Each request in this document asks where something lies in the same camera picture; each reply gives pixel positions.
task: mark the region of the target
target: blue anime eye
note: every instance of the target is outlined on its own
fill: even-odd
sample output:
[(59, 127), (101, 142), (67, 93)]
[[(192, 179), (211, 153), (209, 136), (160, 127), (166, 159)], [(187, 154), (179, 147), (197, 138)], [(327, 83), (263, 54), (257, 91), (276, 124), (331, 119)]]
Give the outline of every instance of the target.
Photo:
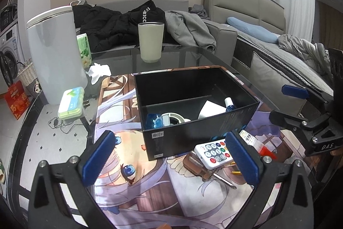
[(121, 143), (121, 138), (119, 136), (116, 136), (116, 145), (119, 145)]
[(125, 165), (123, 168), (123, 172), (130, 179), (130, 177), (136, 173), (136, 169), (131, 164)]

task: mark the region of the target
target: headboard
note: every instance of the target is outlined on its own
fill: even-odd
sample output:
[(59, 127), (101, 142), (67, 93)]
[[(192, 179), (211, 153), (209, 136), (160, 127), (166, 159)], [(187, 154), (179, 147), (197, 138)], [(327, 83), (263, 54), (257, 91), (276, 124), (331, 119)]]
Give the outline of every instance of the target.
[(277, 34), (286, 30), (284, 9), (272, 0), (205, 0), (204, 7), (211, 20), (220, 24), (235, 17)]

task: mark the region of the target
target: power cord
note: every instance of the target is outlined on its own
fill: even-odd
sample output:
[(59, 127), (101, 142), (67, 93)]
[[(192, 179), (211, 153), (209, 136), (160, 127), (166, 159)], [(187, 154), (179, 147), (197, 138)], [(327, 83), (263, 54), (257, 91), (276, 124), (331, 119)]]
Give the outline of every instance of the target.
[(50, 126), (50, 128), (51, 129), (60, 129), (64, 134), (68, 134), (75, 126), (77, 126), (77, 125), (83, 125), (82, 123), (75, 123), (69, 130), (68, 130), (68, 132), (65, 132), (65, 131), (63, 131), (62, 130), (62, 127), (65, 127), (65, 126), (69, 126), (69, 125), (71, 125), (71, 124), (73, 124), (74, 122), (71, 122), (71, 123), (68, 123), (68, 124), (64, 124), (63, 123), (63, 120), (61, 120), (61, 123), (60, 124), (58, 124), (59, 123), (59, 119), (58, 119), (58, 117), (54, 117), (53, 119), (51, 119), (51, 120), (49, 120), (48, 121), (48, 126)]

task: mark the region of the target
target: sneaker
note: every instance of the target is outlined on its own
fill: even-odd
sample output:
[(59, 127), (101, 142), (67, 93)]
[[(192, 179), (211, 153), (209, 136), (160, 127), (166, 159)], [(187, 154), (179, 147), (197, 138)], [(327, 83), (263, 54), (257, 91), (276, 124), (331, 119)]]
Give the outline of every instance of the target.
[(0, 158), (0, 183), (5, 184), (5, 180), (6, 180), (5, 167), (3, 166), (1, 158)]

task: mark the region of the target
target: blue pillow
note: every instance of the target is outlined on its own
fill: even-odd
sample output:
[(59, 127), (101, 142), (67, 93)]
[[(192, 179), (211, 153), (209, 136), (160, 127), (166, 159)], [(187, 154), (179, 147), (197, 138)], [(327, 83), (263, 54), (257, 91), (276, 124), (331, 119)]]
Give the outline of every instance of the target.
[(278, 38), (272, 32), (266, 30), (264, 27), (256, 26), (254, 24), (248, 24), (241, 20), (236, 19), (235, 17), (229, 17), (226, 19), (227, 23), (234, 28), (237, 28), (240, 31), (243, 31), (246, 34), (249, 34), (252, 37), (255, 37), (261, 41), (267, 43), (278, 43)]

